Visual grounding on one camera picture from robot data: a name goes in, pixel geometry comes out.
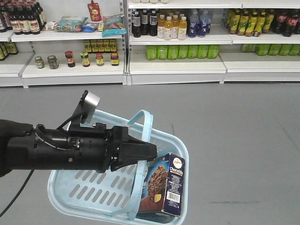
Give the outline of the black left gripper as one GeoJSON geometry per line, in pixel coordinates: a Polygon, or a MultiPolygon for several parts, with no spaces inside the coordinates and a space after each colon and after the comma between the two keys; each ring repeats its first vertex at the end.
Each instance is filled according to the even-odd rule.
{"type": "Polygon", "coordinates": [[[69,170],[97,170],[112,172],[139,161],[152,161],[157,146],[128,134],[128,128],[96,123],[94,127],[70,124],[68,130],[67,168],[69,170]]]}

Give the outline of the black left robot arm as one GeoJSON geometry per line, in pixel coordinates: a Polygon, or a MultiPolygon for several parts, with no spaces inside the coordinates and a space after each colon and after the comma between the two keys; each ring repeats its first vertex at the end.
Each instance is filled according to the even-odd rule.
{"type": "Polygon", "coordinates": [[[0,121],[0,175],[12,170],[96,170],[112,172],[158,156],[154,144],[138,140],[127,127],[96,123],[69,130],[0,121]]]}

